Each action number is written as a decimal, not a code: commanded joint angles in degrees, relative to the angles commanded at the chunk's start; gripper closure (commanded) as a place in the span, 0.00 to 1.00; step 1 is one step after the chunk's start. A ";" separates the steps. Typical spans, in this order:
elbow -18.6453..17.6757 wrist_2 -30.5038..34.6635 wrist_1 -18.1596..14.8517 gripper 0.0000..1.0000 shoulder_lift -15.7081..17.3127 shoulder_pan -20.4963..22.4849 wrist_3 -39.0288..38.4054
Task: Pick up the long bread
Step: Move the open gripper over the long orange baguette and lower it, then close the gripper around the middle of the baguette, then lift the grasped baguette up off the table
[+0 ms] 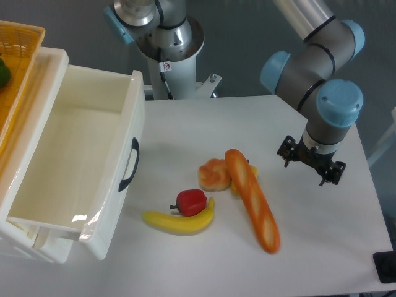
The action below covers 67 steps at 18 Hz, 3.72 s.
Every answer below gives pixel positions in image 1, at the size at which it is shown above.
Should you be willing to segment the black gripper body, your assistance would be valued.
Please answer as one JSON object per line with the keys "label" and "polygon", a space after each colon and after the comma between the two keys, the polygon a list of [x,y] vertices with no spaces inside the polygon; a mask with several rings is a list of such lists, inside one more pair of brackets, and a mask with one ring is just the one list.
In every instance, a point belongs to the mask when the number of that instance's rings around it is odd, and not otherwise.
{"label": "black gripper body", "polygon": [[292,161],[304,163],[317,173],[328,173],[332,169],[334,152],[328,150],[328,145],[315,141],[309,134],[303,134],[298,143],[290,144]]}

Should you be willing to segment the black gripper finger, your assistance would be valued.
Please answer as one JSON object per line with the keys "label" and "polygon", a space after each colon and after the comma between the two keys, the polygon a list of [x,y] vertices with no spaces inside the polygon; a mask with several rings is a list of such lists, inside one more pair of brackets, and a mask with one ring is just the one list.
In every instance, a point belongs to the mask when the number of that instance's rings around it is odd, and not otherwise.
{"label": "black gripper finger", "polygon": [[346,168],[346,164],[341,161],[330,161],[328,164],[319,167],[318,174],[321,176],[320,186],[325,183],[338,185],[342,174]]}
{"label": "black gripper finger", "polygon": [[284,161],[284,167],[287,168],[290,162],[298,161],[298,144],[292,136],[286,136],[277,155]]}

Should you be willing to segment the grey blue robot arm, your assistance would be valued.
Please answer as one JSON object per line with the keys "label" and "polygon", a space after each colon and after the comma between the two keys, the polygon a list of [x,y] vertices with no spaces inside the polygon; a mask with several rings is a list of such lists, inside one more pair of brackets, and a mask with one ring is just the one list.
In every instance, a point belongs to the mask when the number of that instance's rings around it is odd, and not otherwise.
{"label": "grey blue robot arm", "polygon": [[[338,20],[322,1],[275,4],[305,49],[296,56],[274,53],[260,81],[308,121],[300,140],[286,137],[277,153],[286,163],[300,161],[313,168],[323,183],[337,184],[346,165],[332,158],[359,116],[363,94],[356,84],[333,74],[362,50],[363,29]],[[211,96],[220,78],[211,75],[196,82],[204,34],[187,15],[184,1],[114,1],[104,16],[113,33],[125,44],[136,43],[147,59],[154,99]]]}

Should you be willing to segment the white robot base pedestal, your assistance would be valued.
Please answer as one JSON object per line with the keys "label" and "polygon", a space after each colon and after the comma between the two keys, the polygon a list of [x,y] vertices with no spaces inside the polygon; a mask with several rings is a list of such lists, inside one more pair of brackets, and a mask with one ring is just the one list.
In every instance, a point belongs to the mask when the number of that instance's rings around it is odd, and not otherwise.
{"label": "white robot base pedestal", "polygon": [[154,28],[137,40],[137,47],[148,62],[153,100],[210,98],[222,77],[211,73],[196,81],[197,56],[204,46],[200,23],[187,16],[175,28]]}

